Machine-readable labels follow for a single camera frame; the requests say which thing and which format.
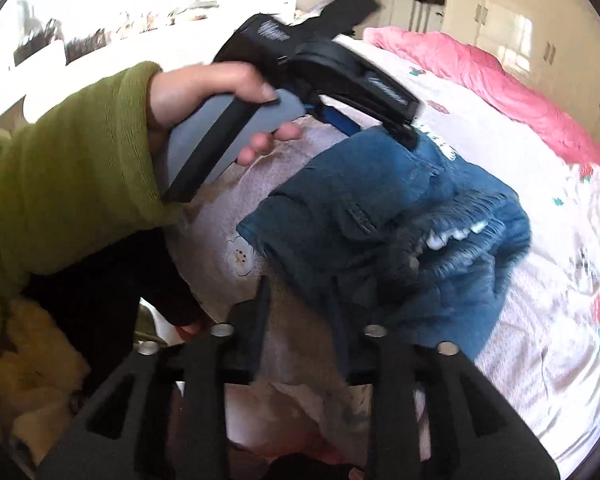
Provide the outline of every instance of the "pink cloth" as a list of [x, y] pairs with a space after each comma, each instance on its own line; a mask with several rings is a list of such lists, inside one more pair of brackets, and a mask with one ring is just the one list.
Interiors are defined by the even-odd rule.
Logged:
[[504, 72], [500, 62], [480, 48], [440, 32], [420, 34], [398, 27], [367, 28], [365, 42], [472, 90], [508, 118], [527, 124], [568, 164], [600, 166], [600, 146], [586, 129], [548, 98]]

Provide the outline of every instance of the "green sweater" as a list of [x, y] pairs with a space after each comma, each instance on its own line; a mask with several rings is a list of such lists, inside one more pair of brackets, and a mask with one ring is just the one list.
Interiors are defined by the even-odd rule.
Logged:
[[145, 62], [0, 134], [0, 298], [138, 230], [174, 221], [147, 145]]

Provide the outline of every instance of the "hand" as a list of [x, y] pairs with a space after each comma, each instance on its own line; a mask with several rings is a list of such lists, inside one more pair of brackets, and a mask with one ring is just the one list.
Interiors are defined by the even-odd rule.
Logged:
[[[207, 98], [216, 94], [236, 94], [251, 103], [266, 103], [276, 98], [275, 90], [264, 81], [250, 64], [229, 62], [193, 65], [172, 72], [158, 72], [149, 82], [147, 97], [147, 127], [149, 150], [155, 153], [176, 125], [189, 117]], [[252, 164], [260, 155], [273, 150], [273, 139], [299, 139], [299, 126], [287, 123], [272, 136], [254, 134], [243, 148], [237, 162]]]

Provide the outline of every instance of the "yellow fabric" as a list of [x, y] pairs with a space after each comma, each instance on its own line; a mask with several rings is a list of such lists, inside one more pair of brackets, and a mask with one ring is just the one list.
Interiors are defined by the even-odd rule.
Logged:
[[0, 298], [135, 231], [174, 221], [147, 145], [150, 62], [68, 97], [0, 134]]
[[0, 434], [25, 442], [39, 464], [69, 425], [89, 366], [33, 301], [9, 302], [6, 334], [14, 351], [0, 357]]

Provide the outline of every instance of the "gray handle grip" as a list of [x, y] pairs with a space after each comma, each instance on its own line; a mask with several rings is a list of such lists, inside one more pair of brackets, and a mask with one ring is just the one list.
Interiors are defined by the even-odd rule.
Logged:
[[[278, 101], [261, 105], [253, 116], [248, 116], [251, 118], [246, 124], [240, 122], [240, 117], [227, 117], [225, 112], [229, 109], [229, 115], [231, 110], [241, 114], [253, 105], [240, 102], [232, 94], [222, 94], [208, 99], [191, 117], [176, 126], [154, 162], [155, 179], [163, 199], [190, 202], [202, 183], [213, 182], [235, 161], [253, 134], [273, 133], [281, 124], [305, 115], [298, 97], [282, 89], [277, 93]], [[210, 132], [214, 138], [205, 140]], [[218, 153], [218, 146], [223, 142], [228, 147]]]

